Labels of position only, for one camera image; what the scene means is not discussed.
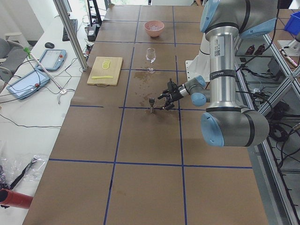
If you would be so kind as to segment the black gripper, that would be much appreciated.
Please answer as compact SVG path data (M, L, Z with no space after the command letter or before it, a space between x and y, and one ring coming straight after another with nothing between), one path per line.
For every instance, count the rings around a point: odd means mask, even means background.
M167 83L167 89L164 90L164 92L158 96L158 99L163 98L165 98L165 104L162 106L158 106L157 109L159 110L170 110L174 107L175 101L178 101L181 98L183 98L183 96L180 94L178 85L174 83L171 78Z

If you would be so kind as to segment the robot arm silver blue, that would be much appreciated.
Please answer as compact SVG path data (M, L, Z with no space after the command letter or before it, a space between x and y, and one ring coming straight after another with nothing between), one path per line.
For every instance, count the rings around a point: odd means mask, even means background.
M200 30L210 45L210 95L205 96L205 80L199 75L179 86L169 81L160 97L165 99L165 110L188 95L196 106L209 102L201 116L207 144L248 147L260 144L268 136L267 119L235 100L234 41L274 30L279 6L276 0L209 0L205 4Z

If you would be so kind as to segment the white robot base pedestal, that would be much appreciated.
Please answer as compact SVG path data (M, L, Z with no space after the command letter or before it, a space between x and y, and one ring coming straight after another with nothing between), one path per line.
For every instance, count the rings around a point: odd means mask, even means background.
M193 60L186 61L187 81L201 75L204 79L204 89L210 81L210 43L203 34L199 53Z

